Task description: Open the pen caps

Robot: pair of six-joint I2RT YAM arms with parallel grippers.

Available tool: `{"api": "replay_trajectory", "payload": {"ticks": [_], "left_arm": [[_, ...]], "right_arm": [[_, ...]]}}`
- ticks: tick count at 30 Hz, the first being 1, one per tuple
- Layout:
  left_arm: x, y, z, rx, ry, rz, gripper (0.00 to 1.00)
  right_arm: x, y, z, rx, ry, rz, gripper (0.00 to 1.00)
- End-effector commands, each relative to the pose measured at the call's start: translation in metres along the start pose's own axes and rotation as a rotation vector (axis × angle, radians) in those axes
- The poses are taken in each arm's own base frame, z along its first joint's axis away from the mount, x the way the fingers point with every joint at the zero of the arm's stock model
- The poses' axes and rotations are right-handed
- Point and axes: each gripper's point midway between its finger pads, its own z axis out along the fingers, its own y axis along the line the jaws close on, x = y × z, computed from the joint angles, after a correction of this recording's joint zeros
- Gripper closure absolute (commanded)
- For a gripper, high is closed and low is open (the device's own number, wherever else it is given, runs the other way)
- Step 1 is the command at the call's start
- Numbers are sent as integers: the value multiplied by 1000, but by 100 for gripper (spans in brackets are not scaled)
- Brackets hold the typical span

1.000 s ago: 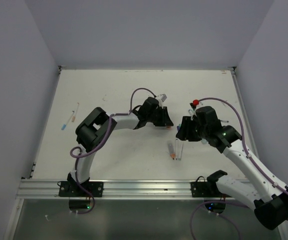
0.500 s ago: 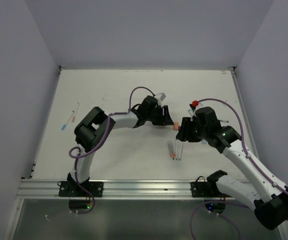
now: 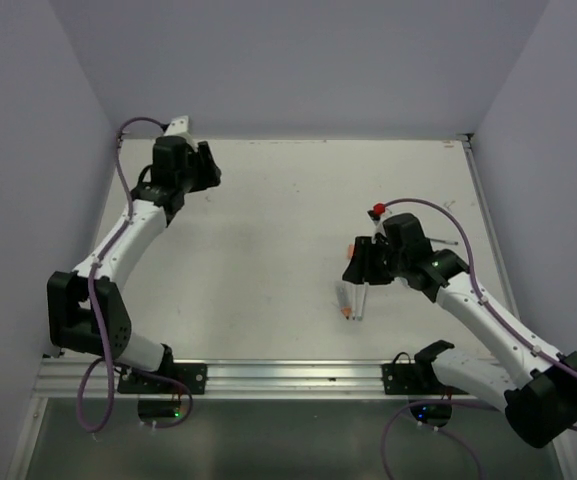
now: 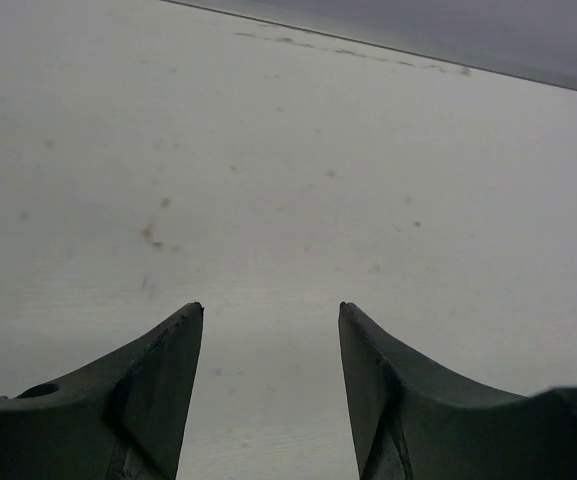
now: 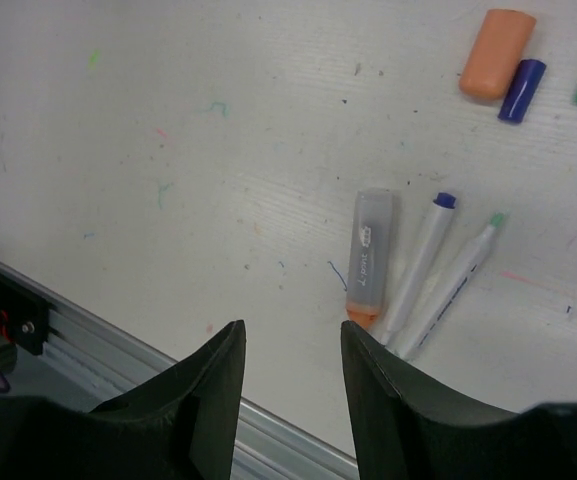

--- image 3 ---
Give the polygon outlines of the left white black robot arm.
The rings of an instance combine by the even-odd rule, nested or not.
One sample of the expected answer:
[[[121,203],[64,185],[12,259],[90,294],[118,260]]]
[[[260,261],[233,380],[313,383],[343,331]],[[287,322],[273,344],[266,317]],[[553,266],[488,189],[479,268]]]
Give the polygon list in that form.
[[[186,195],[220,183],[208,142],[191,145],[178,135],[157,138],[150,164],[129,189],[124,211],[101,244],[71,271],[56,271],[49,278],[52,344],[141,370],[140,379],[150,390],[169,390],[176,379],[170,349],[133,331],[122,290]]]

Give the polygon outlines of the orange highlighter marker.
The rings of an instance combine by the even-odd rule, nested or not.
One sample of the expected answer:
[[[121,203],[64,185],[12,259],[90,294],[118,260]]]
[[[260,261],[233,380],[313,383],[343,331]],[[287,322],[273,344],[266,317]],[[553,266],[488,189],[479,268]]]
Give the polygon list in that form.
[[[338,281],[335,283],[335,293],[342,316],[349,320],[352,317],[353,308],[348,289],[344,281]]]

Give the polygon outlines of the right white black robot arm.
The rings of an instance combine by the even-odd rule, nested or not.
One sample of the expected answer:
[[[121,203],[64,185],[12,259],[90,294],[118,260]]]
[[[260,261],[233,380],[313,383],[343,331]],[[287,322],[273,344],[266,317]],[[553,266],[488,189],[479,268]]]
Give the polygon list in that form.
[[[343,281],[389,285],[400,279],[464,325],[493,355],[481,361],[438,340],[418,351],[411,366],[382,367],[386,381],[408,389],[466,392],[505,415],[528,445],[542,448],[577,422],[577,352],[562,354],[533,334],[473,279],[471,263],[436,250],[419,219],[378,204],[368,216],[370,236],[355,239]]]

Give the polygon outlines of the purple capped white pen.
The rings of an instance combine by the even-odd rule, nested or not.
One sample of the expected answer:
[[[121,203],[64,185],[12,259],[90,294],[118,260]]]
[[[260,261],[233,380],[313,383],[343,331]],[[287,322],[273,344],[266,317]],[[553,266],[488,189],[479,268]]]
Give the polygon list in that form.
[[[353,320],[356,320],[358,315],[358,293],[358,285],[351,284],[351,307]]]

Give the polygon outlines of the green white pen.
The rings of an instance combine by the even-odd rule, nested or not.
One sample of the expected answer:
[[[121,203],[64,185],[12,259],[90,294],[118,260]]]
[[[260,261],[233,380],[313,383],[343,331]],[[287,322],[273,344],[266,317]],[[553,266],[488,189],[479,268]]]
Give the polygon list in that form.
[[[356,309],[355,318],[358,321],[362,321],[364,318],[365,304],[367,299],[367,284],[359,285],[356,287]]]

